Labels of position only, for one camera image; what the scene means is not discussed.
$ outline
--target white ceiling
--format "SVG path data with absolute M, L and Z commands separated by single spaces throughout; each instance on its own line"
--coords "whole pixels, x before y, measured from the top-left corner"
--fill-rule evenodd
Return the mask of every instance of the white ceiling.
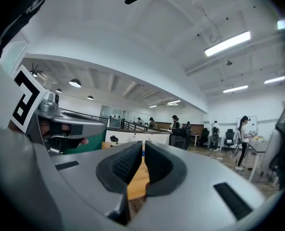
M 99 89 L 117 96 L 125 97 L 129 100 L 137 101 L 145 106 L 163 104 L 176 100 L 176 98 L 138 84 L 130 79 L 120 78 L 110 73 L 100 72 L 96 69 L 77 64 L 35 58 L 24 58 L 21 64 L 28 70 L 32 69 L 32 64 L 34 67 L 38 65 L 37 70 L 43 71 L 38 77 L 39 81 L 44 84 L 44 79 L 51 77 L 55 83 L 49 85 L 49 89 L 52 91 L 61 88 L 63 93 L 70 93 L 70 89 L 75 89 L 75 87 L 72 87 L 69 81 L 77 78 L 81 82 L 81 89 L 84 90 L 83 93 L 90 90 L 87 92 L 88 95 L 94 96 L 93 90 Z
M 57 35 L 59 28 L 67 23 L 75 32 L 87 27 L 90 21 L 94 25 L 107 25 L 105 30 L 126 30 L 126 37 L 138 38 L 143 45 L 150 45 L 149 51 L 175 61 L 186 77 L 182 84 L 198 83 L 207 98 L 245 84 L 249 85 L 248 90 L 266 88 L 265 80 L 285 74 L 285 30 L 277 30 L 280 16 L 268 0 L 201 1 L 223 39 L 249 30 L 251 40 L 206 57 L 204 50 L 219 42 L 211 42 L 217 38 L 217 29 L 194 7 L 192 0 L 139 0 L 131 5 L 124 0 L 47 0 L 43 7 L 50 8 L 47 12 L 56 21 L 51 35 Z M 226 65 L 227 60 L 233 64 Z M 174 95 L 160 91 L 150 93 L 152 87 L 135 84 L 137 81 L 130 77 L 112 77 L 106 72 L 62 62 L 23 60 L 27 67 L 32 61 L 38 61 L 40 69 L 59 83 L 65 84 L 76 77 L 86 88 L 99 88 L 120 96 L 130 90 L 125 96 L 133 100 L 141 97 L 138 102 L 145 105 L 175 99 Z

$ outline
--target green panel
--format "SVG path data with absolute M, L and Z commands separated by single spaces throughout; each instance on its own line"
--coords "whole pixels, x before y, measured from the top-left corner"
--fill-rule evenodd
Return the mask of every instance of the green panel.
M 87 138 L 89 140 L 88 144 L 82 144 L 76 149 L 65 150 L 63 152 L 63 155 L 101 150 L 102 142 L 105 141 L 105 137 L 106 137 L 106 130 L 102 134 L 88 137 Z

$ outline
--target table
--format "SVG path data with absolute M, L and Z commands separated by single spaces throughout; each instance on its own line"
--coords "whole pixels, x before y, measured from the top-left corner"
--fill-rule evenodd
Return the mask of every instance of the table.
M 109 142 L 102 142 L 102 149 L 110 149 Z M 132 181 L 128 185 L 128 201 L 136 198 L 141 198 L 146 195 L 146 185 L 149 183 L 149 173 L 147 165 L 144 162 L 144 156 L 142 157 L 142 163 L 139 166 Z
M 269 145 L 268 141 L 258 142 L 258 141 L 254 141 L 254 140 L 250 140 L 250 142 L 247 144 L 247 150 L 249 148 L 252 148 L 256 153 L 254 167 L 253 167 L 252 172 L 251 172 L 249 179 L 248 179 L 249 182 L 251 182 L 253 179 L 253 176 L 254 176 L 254 173 L 256 171 L 258 161 L 259 161 L 259 156 L 267 151 L 268 145 Z M 245 162 L 244 162 L 245 167 L 246 167 L 247 157 L 248 157 L 248 151 L 247 151 Z
M 198 133 L 191 133 L 191 137 L 195 136 L 195 143 L 194 143 L 194 147 L 196 147 L 196 141 L 197 141 L 197 137 L 200 136 L 200 134 Z

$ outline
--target whiteboard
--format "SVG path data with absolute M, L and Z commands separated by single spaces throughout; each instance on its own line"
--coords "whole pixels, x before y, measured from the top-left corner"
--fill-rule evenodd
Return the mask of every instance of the whiteboard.
M 246 125 L 246 133 L 251 133 L 251 134 L 257 134 L 258 130 L 257 130 L 257 116 L 248 116 L 248 118 L 250 119 L 250 121 L 248 121 L 247 125 Z M 240 126 L 240 121 L 241 121 L 242 117 L 237 118 L 237 129 Z

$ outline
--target floor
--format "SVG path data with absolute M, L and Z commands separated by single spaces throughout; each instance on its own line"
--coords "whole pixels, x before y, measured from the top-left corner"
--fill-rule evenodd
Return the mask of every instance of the floor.
M 194 145 L 191 143 L 189 148 L 187 149 L 190 152 L 198 153 L 201 155 L 210 156 L 211 158 L 214 158 L 214 160 L 218 160 L 221 163 L 223 163 L 225 166 L 230 168 L 231 170 L 235 171 L 236 173 L 240 174 L 242 177 L 248 179 L 251 171 L 249 171 L 247 168 L 239 171 L 236 170 L 235 164 L 236 161 L 239 159 L 241 155 L 241 150 L 238 152 L 238 155 L 233 157 L 233 153 L 231 151 L 225 152 L 223 151 L 210 151 L 206 147 L 194 147 Z M 278 192 L 278 185 L 276 185 L 274 188 L 272 187 L 273 181 L 269 181 L 266 175 L 260 176 L 261 170 L 260 170 L 260 161 L 262 160 L 262 156 L 259 158 L 258 167 L 255 171 L 255 174 L 252 179 L 252 183 L 262 192 L 262 194 L 269 198 L 274 193 Z M 252 151 L 249 151 L 246 167 L 253 167 L 255 161 L 255 155 L 252 155 Z M 139 198 L 129 201 L 129 208 L 130 208 L 130 216 L 131 219 L 133 219 L 138 211 L 142 208 L 143 204 L 145 203 L 145 198 Z

